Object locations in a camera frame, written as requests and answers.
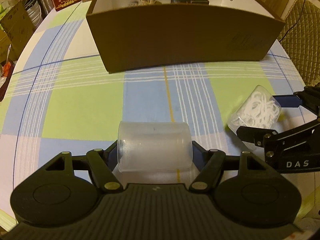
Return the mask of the clear box of floss picks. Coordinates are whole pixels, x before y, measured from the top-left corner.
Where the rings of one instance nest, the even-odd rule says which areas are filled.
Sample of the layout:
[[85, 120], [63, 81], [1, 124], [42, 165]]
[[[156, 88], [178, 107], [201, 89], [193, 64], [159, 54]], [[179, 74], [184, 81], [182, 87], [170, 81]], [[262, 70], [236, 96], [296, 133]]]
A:
[[280, 113], [280, 104], [266, 88], [258, 85], [231, 115], [227, 125], [234, 133], [240, 126], [271, 129], [278, 121]]

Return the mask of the clear plastic cup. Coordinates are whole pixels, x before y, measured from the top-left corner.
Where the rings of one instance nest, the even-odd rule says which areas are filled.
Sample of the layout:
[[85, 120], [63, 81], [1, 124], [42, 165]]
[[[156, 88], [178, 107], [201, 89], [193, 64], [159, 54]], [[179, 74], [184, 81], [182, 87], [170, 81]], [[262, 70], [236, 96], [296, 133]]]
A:
[[120, 172], [190, 168], [193, 163], [193, 146], [188, 124], [121, 121], [117, 161]]

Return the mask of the quilted beige chair cushion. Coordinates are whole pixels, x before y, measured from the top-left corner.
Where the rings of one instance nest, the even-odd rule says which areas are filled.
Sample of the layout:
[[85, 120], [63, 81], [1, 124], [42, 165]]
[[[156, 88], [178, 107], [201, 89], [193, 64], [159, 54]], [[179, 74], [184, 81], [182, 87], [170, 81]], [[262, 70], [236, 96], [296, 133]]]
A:
[[285, 17], [278, 41], [307, 86], [319, 86], [319, 8], [295, 0]]

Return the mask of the brown cardboard storage box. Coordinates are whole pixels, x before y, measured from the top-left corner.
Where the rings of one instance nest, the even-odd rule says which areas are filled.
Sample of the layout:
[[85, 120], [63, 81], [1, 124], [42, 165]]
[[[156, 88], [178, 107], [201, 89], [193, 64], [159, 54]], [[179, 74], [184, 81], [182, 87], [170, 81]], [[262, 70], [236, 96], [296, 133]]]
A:
[[208, 0], [209, 4], [130, 5], [92, 0], [86, 14], [106, 70], [262, 60], [284, 21], [261, 0]]

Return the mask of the brown cardboard carton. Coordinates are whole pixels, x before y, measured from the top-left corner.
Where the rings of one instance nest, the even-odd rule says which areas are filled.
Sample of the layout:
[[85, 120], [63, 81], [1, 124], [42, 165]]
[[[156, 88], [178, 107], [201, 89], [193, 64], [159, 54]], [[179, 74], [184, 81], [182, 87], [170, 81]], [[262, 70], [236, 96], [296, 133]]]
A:
[[7, 59], [18, 60], [35, 31], [25, 4], [29, 0], [5, 0], [1, 3], [1, 62]]

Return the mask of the stack of white bowls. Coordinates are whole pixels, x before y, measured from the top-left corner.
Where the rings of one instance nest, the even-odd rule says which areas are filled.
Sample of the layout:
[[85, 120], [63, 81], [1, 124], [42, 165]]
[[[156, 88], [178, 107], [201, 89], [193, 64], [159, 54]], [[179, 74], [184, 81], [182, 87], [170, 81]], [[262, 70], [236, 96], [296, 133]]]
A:
[[24, 8], [35, 28], [38, 28], [43, 21], [41, 1], [24, 0]]

